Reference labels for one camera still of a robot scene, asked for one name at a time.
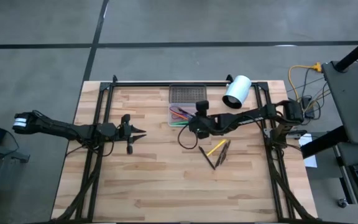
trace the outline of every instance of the clear plastic container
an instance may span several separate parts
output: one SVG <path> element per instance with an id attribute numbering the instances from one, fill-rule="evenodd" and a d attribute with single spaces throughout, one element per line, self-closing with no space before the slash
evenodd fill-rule
<path id="1" fill-rule="evenodd" d="M 181 108 L 190 114 L 195 114 L 197 112 L 195 103 L 170 103 L 168 107 L 168 125 L 171 127 L 184 127 L 186 125 L 186 121 L 188 121 L 187 119 L 181 118 L 171 112 L 171 110 L 173 110 L 174 112 L 183 114 L 178 108 Z"/>

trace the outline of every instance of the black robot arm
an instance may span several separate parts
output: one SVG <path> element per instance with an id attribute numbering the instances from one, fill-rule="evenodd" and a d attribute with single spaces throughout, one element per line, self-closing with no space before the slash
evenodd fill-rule
<path id="1" fill-rule="evenodd" d="M 94 149 L 102 142 L 127 141 L 127 153 L 132 154 L 131 144 L 145 134 L 132 136 L 132 133 L 145 131 L 129 125 L 129 114 L 121 118 L 121 124 L 113 123 L 75 125 L 50 119 L 39 111 L 15 114 L 13 130 L 18 134 L 45 133 L 60 136 L 68 140 L 77 140 L 80 144 Z"/>
<path id="2" fill-rule="evenodd" d="M 276 107 L 278 106 L 283 106 L 284 113 L 281 114 L 276 110 Z M 196 133 L 199 139 L 207 138 L 210 134 L 214 136 L 224 135 L 236 130 L 241 125 L 265 119 L 277 121 L 282 125 L 282 127 L 278 127 L 282 131 L 289 131 L 292 126 L 299 125 L 303 122 L 303 113 L 300 105 L 293 100 L 285 100 L 276 104 L 267 104 L 261 108 L 238 114 L 222 113 L 207 116 L 206 110 L 208 108 L 208 101 L 197 102 L 197 112 L 195 116 L 189 120 L 190 131 Z"/>

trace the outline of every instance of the butcher block tabletop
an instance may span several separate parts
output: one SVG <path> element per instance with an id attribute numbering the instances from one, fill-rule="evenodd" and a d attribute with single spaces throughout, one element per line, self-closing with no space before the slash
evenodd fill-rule
<path id="1" fill-rule="evenodd" d="M 287 100 L 284 82 L 268 83 L 272 103 Z M 100 82 L 85 82 L 75 115 L 75 124 L 92 124 Z M 222 102 L 225 87 L 207 87 L 208 114 L 240 113 L 257 107 L 251 88 L 239 110 Z M 103 98 L 101 120 L 106 106 Z M 231 145 L 224 163 L 216 170 L 207 163 L 198 148 L 191 150 L 177 143 L 181 128 L 168 125 L 169 87 L 115 87 L 109 122 L 118 125 L 121 116 L 131 115 L 130 124 L 146 130 L 147 136 L 126 154 L 126 142 L 116 142 L 110 156 L 103 158 L 94 222 L 274 222 L 272 186 L 262 133 L 255 123 L 240 126 L 224 136 L 198 141 L 210 151 L 222 139 Z M 184 145 L 192 146 L 195 136 L 188 129 L 181 135 Z M 72 141 L 68 151 L 79 147 Z M 105 154 L 111 143 L 105 145 Z M 284 149 L 285 166 L 292 192 L 313 216 L 317 216 L 301 152 Z M 210 159 L 216 161 L 221 148 Z M 75 198 L 81 185 L 86 149 L 65 159 L 52 218 L 57 218 Z M 90 191 L 85 198 L 88 210 Z M 280 194 L 283 210 L 285 199 Z"/>

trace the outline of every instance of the yellow pencil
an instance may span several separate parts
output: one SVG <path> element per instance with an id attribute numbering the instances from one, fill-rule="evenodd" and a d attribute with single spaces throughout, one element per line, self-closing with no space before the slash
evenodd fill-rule
<path id="1" fill-rule="evenodd" d="M 209 151 L 206 156 L 211 155 L 217 148 L 219 148 L 219 147 L 220 147 L 221 145 L 223 145 L 223 143 L 225 143 L 225 142 L 226 142 L 226 139 L 223 139 L 218 145 L 215 146 L 214 149 L 212 149 L 211 151 Z"/>

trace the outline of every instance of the concrete floor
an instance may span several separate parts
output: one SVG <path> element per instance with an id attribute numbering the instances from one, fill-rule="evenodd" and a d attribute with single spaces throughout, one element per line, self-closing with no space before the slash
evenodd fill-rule
<path id="1" fill-rule="evenodd" d="M 0 0 L 0 44 L 90 44 L 103 0 Z M 115 0 L 105 13 L 100 43 L 358 40 L 358 0 Z M 354 45 L 98 49 L 90 80 L 285 80 L 292 65 L 339 60 Z M 39 110 L 72 122 L 89 49 L 0 49 L 0 127 L 17 112 Z M 305 70 L 293 71 L 302 85 Z M 308 81 L 322 74 L 310 72 Z M 309 85 L 314 95 L 324 81 Z M 341 125 L 331 96 L 321 119 L 305 126 Z M 0 193 L 0 223 L 50 218 L 67 141 L 15 135 L 30 162 L 14 166 Z M 311 180 L 319 217 L 358 223 L 358 208 L 337 209 L 337 180 Z M 336 192 L 328 194 L 326 189 Z"/>

